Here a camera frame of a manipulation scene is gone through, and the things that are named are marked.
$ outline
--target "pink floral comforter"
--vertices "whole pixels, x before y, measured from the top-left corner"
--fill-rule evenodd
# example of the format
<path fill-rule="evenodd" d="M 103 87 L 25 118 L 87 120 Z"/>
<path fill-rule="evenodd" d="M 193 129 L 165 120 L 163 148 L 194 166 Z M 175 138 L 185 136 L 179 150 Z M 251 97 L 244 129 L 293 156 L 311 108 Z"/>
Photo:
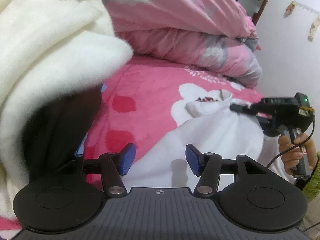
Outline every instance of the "pink floral comforter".
<path fill-rule="evenodd" d="M 258 36 L 235 0 L 103 0 L 119 37 L 138 54 L 206 67 L 254 88 Z"/>

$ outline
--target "white wall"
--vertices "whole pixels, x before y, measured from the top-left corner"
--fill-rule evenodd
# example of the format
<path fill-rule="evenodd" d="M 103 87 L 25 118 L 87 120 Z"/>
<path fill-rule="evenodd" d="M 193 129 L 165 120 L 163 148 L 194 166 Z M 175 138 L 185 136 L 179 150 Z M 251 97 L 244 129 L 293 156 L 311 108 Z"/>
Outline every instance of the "white wall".
<path fill-rule="evenodd" d="M 264 96 L 309 96 L 316 110 L 314 141 L 320 150 L 320 28 L 313 42 L 308 32 L 316 15 L 300 7 L 283 18 L 293 0 L 269 0 L 258 23 L 262 51 L 256 55 L 263 68 L 259 91 Z M 320 0 L 295 0 L 320 11 Z"/>

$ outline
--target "gray gripper base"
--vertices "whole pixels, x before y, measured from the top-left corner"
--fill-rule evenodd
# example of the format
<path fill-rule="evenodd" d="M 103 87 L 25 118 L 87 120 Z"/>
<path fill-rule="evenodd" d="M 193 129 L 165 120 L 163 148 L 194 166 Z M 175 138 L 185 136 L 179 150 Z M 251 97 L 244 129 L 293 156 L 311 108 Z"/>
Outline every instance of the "gray gripper base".
<path fill-rule="evenodd" d="M 187 188 L 132 188 L 108 200 L 83 227 L 56 235 L 21 231 L 15 240 L 307 240 L 298 229 L 276 234 L 251 232 L 229 222 L 209 199 Z"/>

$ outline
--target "black round disc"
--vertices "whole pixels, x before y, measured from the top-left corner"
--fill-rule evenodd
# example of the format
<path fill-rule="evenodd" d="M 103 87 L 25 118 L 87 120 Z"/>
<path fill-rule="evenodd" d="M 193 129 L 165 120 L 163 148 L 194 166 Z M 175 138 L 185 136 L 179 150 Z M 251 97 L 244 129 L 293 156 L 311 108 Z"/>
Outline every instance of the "black round disc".
<path fill-rule="evenodd" d="M 276 175 L 247 175 L 223 189 L 220 206 L 239 225 L 272 232 L 298 226 L 308 202 L 301 190 Z"/>
<path fill-rule="evenodd" d="M 99 211 L 101 193 L 73 175 L 38 179 L 18 192 L 13 209 L 20 224 L 41 232 L 79 227 Z"/>
<path fill-rule="evenodd" d="M 278 190 L 260 187 L 250 190 L 247 199 L 252 205 L 260 208 L 276 208 L 284 202 L 284 196 Z"/>

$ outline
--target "human hand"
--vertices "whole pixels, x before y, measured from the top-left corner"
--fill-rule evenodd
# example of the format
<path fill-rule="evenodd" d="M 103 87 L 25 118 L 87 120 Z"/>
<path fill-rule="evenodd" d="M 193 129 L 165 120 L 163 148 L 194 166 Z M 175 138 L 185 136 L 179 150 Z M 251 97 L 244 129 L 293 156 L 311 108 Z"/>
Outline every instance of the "human hand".
<path fill-rule="evenodd" d="M 296 145 L 307 138 L 308 138 L 308 135 L 302 133 L 294 140 L 293 143 Z M 279 152 L 283 152 L 294 146 L 293 144 L 290 143 L 290 138 L 288 138 L 287 136 L 280 136 L 278 143 L 279 143 Z M 304 146 L 306 148 L 307 155 L 308 155 L 309 168 L 312 172 L 318 162 L 316 146 L 312 139 L 309 139 L 304 144 Z M 281 156 L 281 160 L 284 163 L 284 170 L 286 171 L 286 173 L 288 173 L 289 175 L 292 175 L 291 168 L 298 165 L 302 156 L 303 154 L 300 152 L 300 147 L 296 147 L 293 150 Z"/>

